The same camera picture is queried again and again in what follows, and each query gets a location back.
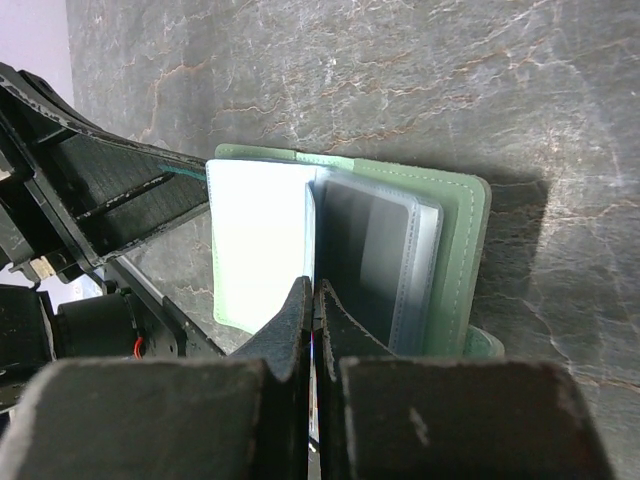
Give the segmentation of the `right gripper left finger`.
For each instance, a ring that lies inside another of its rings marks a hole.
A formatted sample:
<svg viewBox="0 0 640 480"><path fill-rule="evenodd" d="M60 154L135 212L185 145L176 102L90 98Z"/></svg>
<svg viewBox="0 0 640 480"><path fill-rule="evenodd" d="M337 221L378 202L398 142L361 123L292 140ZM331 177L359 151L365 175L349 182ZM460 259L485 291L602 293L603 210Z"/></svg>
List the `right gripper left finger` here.
<svg viewBox="0 0 640 480"><path fill-rule="evenodd" d="M72 359L31 380L4 435L8 479L302 479L311 285L219 359Z"/></svg>

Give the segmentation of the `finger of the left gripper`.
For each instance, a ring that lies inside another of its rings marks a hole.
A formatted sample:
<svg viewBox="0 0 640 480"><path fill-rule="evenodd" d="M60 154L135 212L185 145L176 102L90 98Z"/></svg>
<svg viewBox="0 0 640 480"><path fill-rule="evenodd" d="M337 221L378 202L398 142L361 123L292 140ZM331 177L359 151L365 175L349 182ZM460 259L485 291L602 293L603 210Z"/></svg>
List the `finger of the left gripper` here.
<svg viewBox="0 0 640 480"><path fill-rule="evenodd" d="M17 71L2 63L1 88L39 117L66 130L106 144L149 154L181 168L203 168L205 165L204 159L128 140L103 130L79 115L42 78L28 71Z"/></svg>

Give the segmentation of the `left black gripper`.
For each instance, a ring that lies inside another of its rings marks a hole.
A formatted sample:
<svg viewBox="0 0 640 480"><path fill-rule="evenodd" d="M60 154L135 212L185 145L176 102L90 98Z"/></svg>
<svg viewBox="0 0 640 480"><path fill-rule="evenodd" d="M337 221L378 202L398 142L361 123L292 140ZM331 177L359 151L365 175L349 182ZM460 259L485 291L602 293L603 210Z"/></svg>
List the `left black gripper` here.
<svg viewBox="0 0 640 480"><path fill-rule="evenodd" d="M85 357L181 358L216 345L123 254L206 201L202 159L120 139L51 133L1 148L1 406L45 366Z"/></svg>

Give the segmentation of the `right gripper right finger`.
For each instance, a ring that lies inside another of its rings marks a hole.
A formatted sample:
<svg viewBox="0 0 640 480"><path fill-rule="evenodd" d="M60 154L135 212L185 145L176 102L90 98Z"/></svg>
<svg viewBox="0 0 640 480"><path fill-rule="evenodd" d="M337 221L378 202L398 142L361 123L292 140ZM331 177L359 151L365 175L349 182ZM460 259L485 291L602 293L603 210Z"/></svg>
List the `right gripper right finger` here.
<svg viewBox="0 0 640 480"><path fill-rule="evenodd" d="M328 282L315 334L325 479L611 479L571 375L549 362L398 357Z"/></svg>

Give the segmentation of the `dark grey credit card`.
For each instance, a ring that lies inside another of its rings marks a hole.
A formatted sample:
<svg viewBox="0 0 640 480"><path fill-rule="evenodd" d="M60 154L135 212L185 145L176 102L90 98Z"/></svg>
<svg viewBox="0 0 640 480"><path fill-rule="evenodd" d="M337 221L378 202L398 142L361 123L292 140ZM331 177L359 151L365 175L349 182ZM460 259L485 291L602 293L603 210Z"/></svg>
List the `dark grey credit card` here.
<svg viewBox="0 0 640 480"><path fill-rule="evenodd" d="M409 210L336 181L326 184L320 267L345 310L390 343Z"/></svg>

